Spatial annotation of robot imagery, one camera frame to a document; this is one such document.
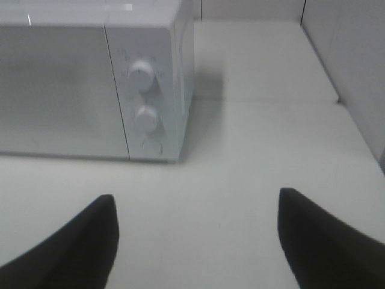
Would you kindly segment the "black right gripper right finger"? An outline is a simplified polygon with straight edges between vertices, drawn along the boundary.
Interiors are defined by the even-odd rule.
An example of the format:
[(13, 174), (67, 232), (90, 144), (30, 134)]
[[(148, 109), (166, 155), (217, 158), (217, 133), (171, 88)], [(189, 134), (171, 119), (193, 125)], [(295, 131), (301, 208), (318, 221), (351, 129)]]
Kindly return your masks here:
[(384, 244), (294, 188), (281, 188), (278, 235), (300, 288), (384, 288)]

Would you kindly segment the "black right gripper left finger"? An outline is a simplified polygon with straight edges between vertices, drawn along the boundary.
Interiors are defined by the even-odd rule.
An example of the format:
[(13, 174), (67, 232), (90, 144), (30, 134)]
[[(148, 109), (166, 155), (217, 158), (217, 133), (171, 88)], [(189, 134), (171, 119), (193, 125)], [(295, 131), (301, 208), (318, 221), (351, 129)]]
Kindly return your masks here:
[(119, 238), (114, 196), (101, 195), (50, 237), (1, 266), (1, 288), (105, 288)]

